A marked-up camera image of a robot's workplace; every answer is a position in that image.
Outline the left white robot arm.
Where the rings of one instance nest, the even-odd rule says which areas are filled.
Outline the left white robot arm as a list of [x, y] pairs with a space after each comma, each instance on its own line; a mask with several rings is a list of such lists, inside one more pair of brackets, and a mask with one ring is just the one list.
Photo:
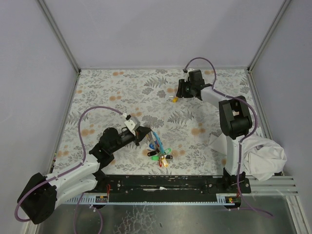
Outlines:
[[114, 159], [113, 153], [129, 143], [139, 143], [151, 132], [149, 127], [139, 126], [133, 133], [124, 128], [104, 130], [99, 142], [77, 162], [59, 173], [33, 175], [18, 197], [18, 208], [27, 214], [34, 224], [45, 221], [65, 201], [92, 190], [105, 187], [106, 175], [102, 169]]

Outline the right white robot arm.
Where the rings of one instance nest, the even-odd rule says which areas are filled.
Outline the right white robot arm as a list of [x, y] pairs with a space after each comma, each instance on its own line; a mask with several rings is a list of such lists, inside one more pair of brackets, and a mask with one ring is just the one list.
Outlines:
[[252, 118], [244, 96], [227, 96], [206, 84], [200, 70], [190, 71], [186, 79], [178, 81], [178, 98], [197, 98], [219, 109], [219, 122], [222, 133], [226, 136], [227, 162], [225, 171], [236, 176], [241, 173], [239, 142], [249, 133]]

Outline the bunch of coloured key tags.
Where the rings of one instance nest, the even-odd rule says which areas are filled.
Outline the bunch of coloured key tags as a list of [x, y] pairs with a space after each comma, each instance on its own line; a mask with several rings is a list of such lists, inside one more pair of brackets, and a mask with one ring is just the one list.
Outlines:
[[153, 160], [157, 161], [159, 167], [167, 168], [169, 166], [169, 160], [173, 159], [173, 156], [171, 155], [171, 149], [167, 148], [165, 149], [160, 137], [158, 134], [154, 131], [151, 131], [147, 135], [147, 139], [149, 141], [149, 151], [147, 153], [147, 156]]

